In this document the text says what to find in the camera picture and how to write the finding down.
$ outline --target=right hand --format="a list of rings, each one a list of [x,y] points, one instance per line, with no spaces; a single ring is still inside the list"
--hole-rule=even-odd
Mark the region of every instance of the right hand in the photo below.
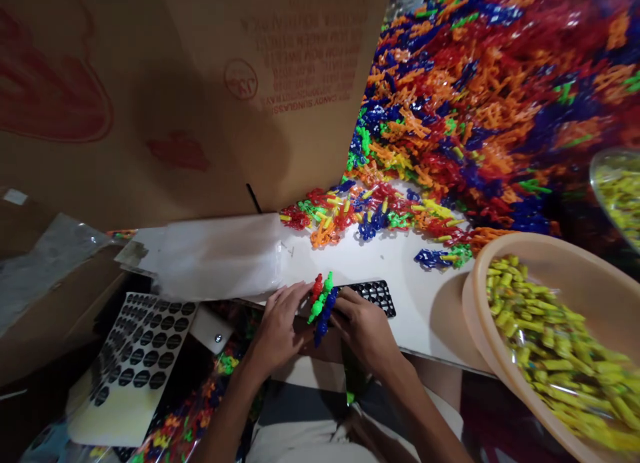
[[[333,325],[360,361],[384,382],[404,359],[385,312],[348,287],[340,291],[334,308],[346,318],[332,313]]]

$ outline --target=red printed logo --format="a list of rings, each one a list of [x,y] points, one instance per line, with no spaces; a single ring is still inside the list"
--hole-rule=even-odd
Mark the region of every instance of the red printed logo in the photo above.
[[[225,66],[225,86],[237,99],[251,99],[258,91],[258,76],[244,59],[230,59]]]
[[[211,163],[202,145],[186,131],[170,131],[169,139],[150,139],[147,147],[157,159],[170,167],[207,171]]]
[[[82,0],[73,1],[85,18],[76,55],[40,51],[31,29],[0,9],[0,131],[61,143],[109,134],[111,100],[90,62],[93,18]]]

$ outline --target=cardboard box flap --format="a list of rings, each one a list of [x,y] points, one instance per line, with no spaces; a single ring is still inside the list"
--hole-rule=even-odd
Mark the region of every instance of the cardboard box flap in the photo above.
[[[0,183],[99,229],[339,181],[387,0],[2,0]]]

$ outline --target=finger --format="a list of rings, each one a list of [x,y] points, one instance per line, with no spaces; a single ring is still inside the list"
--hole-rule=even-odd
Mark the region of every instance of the finger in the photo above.
[[[313,326],[309,326],[305,328],[303,331],[296,333],[293,337],[293,347],[295,348],[295,352],[297,353],[300,349],[307,343],[309,343],[313,339]]]
[[[338,297],[335,299],[334,308],[340,311],[349,320],[352,320],[355,317],[355,312],[358,309],[358,304],[352,302],[351,300],[346,300],[345,298]]]
[[[265,316],[273,309],[275,302],[286,289],[287,285],[284,285],[282,288],[275,290],[273,294],[267,298],[267,303],[265,304]]]
[[[287,312],[287,314],[291,315],[291,321],[293,321],[293,316],[300,306],[300,303],[312,288],[313,283],[306,283],[302,286],[299,286],[291,292],[287,300],[283,303],[285,311]]]
[[[338,293],[338,296],[355,304],[369,303],[362,296],[349,288],[349,286],[345,286],[344,288],[342,288],[342,290],[340,290],[340,292]]]
[[[274,308],[277,307],[277,306],[280,306],[289,297],[289,295],[293,292],[293,290],[298,288],[302,283],[304,283],[304,282],[294,283],[291,286],[289,286],[286,290],[284,290],[282,293],[280,293],[280,296],[278,297],[277,301],[275,302]]]
[[[331,321],[336,330],[338,330],[342,339],[349,343],[349,322],[342,316],[335,313],[331,313],[329,321]]]

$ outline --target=left hand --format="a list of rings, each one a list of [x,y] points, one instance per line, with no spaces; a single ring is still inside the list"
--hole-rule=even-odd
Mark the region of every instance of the left hand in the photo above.
[[[298,334],[293,331],[295,312],[311,288],[313,283],[299,282],[283,286],[269,296],[265,315],[244,360],[263,380],[313,339],[312,326]]]

